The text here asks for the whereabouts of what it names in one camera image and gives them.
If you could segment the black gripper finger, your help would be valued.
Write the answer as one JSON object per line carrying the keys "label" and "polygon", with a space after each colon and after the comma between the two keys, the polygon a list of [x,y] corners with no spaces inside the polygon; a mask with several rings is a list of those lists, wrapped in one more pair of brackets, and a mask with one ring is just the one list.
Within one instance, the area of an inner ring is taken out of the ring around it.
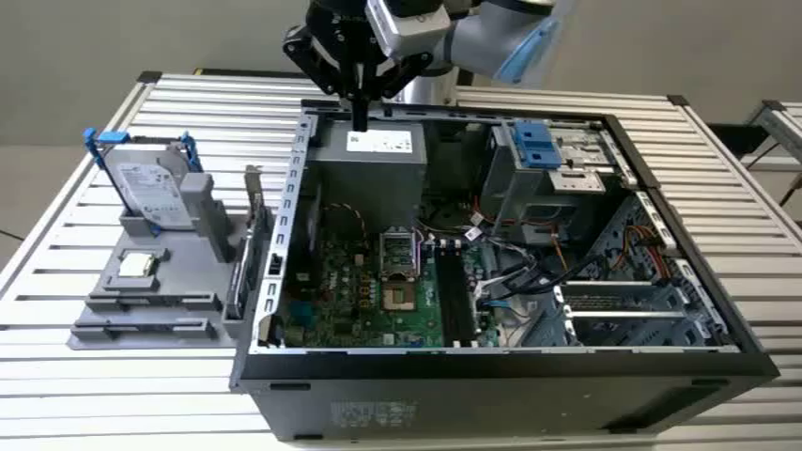
{"label": "black gripper finger", "polygon": [[392,98],[413,78],[421,75],[432,59],[431,53],[412,54],[403,57],[389,69],[377,74],[380,63],[377,53],[367,56],[361,66],[360,80],[360,130],[363,132],[367,131],[371,103]]}
{"label": "black gripper finger", "polygon": [[361,131],[361,95],[352,71],[340,72],[315,49],[311,36],[288,36],[281,44],[284,54],[308,76],[319,89],[337,94],[349,103],[352,130]]}

